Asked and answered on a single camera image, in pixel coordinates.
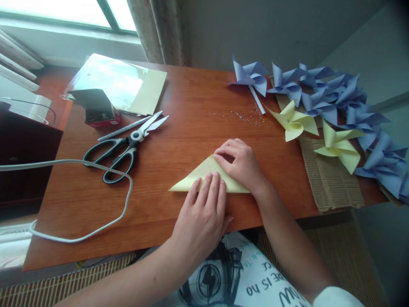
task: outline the printed shirt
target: printed shirt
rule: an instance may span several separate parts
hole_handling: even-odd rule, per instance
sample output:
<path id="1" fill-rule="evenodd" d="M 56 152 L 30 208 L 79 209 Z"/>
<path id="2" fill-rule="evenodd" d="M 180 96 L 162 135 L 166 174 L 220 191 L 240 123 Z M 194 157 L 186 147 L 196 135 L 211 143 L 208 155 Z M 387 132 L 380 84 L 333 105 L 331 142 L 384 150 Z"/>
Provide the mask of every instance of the printed shirt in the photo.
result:
<path id="1" fill-rule="evenodd" d="M 238 232 L 224 235 L 185 284 L 154 306 L 311 307 L 263 253 Z M 326 288 L 313 304 L 327 306 L 363 307 L 352 294 L 337 287 Z"/>

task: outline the yellow paper pinwheel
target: yellow paper pinwheel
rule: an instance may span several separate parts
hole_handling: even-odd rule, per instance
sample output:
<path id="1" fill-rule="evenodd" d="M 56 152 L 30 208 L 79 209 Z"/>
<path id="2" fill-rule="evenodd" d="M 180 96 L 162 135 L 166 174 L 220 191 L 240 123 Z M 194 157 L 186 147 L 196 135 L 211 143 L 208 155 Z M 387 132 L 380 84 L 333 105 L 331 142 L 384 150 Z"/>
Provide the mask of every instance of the yellow paper pinwheel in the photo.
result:
<path id="1" fill-rule="evenodd" d="M 275 113 L 271 110 L 271 114 L 285 129 L 285 141 L 291 141 L 300 136 L 305 130 L 315 135 L 319 135 L 317 124 L 312 116 L 294 110 L 295 103 L 292 100 L 281 113 Z"/>
<path id="2" fill-rule="evenodd" d="M 197 178 L 204 178 L 208 173 L 214 173 L 215 171 L 218 171 L 220 178 L 224 179 L 226 182 L 226 192 L 249 193 L 245 187 L 226 174 L 226 172 L 221 168 L 220 164 L 214 159 L 213 155 L 209 156 L 205 161 L 203 161 L 186 178 L 171 187 L 169 191 L 187 192 L 190 190 L 190 187 Z"/>
<path id="3" fill-rule="evenodd" d="M 358 130 L 344 130 L 335 132 L 326 121 L 323 121 L 325 147 L 314 150 L 324 156 L 337 156 L 352 175 L 361 156 L 348 141 L 365 133 Z"/>

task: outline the window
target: window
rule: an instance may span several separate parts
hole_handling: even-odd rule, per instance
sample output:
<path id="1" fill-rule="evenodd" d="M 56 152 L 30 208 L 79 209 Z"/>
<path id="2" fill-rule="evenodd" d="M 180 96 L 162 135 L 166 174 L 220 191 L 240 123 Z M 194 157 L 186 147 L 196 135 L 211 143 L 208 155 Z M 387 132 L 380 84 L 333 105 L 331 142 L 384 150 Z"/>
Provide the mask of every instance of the window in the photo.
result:
<path id="1" fill-rule="evenodd" d="M 0 0 L 0 17 L 137 35 L 127 0 Z"/>

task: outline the hand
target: hand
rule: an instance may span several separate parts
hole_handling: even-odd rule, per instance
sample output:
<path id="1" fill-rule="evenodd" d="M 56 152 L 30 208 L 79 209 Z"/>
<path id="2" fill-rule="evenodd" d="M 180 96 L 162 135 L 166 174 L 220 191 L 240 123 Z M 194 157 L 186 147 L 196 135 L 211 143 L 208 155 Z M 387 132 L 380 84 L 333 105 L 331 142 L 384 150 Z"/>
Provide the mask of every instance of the hand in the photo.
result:
<path id="1" fill-rule="evenodd" d="M 221 156 L 222 154 L 232 156 L 233 163 L 226 161 Z M 240 139 L 227 140 L 220 148 L 216 149 L 214 158 L 230 177 L 252 194 L 267 181 L 261 173 L 253 149 Z"/>
<path id="2" fill-rule="evenodd" d="M 220 181 L 219 173 L 209 173 L 203 179 L 196 198 L 201 180 L 192 184 L 170 238 L 174 251 L 181 254 L 190 270 L 210 255 L 233 220 L 225 217 L 226 183 Z"/>

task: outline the scissor blade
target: scissor blade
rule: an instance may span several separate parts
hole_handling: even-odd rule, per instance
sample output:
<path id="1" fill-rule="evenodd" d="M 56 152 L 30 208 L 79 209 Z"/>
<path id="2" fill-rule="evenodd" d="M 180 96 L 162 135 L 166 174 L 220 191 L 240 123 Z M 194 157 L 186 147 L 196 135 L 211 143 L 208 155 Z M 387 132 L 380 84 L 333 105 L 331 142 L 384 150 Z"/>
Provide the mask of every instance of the scissor blade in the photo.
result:
<path id="1" fill-rule="evenodd" d="M 144 123 L 141 127 L 139 127 L 138 131 L 141 132 L 143 135 L 145 135 L 146 129 L 149 128 L 149 126 L 162 114 L 162 111 L 156 112 L 155 114 L 152 115 L 152 117 Z"/>
<path id="2" fill-rule="evenodd" d="M 152 130 L 155 130 L 156 128 L 158 128 L 161 124 L 164 123 L 165 120 L 167 120 L 168 117 L 169 117 L 169 115 L 162 118 L 161 120 L 158 120 L 157 122 L 154 122 L 153 124 L 151 124 L 149 126 L 149 128 L 146 129 L 144 136 L 147 136 L 149 134 L 148 131 L 152 131 Z"/>

